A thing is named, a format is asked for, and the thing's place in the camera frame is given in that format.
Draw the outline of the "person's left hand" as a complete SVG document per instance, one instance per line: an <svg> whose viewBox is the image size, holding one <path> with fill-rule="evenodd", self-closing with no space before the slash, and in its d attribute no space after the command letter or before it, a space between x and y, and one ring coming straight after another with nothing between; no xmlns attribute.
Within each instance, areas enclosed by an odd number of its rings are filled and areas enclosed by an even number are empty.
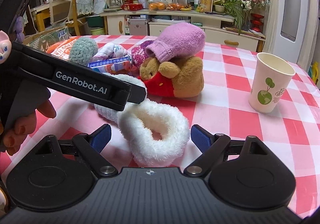
<svg viewBox="0 0 320 224"><path fill-rule="evenodd" d="M18 152L26 137L35 131L37 124L36 111L47 118L56 117L56 111L52 103L49 100L46 100L28 116L17 119L13 128L4 130L3 125L1 124L3 145L8 155L12 156Z"/></svg>

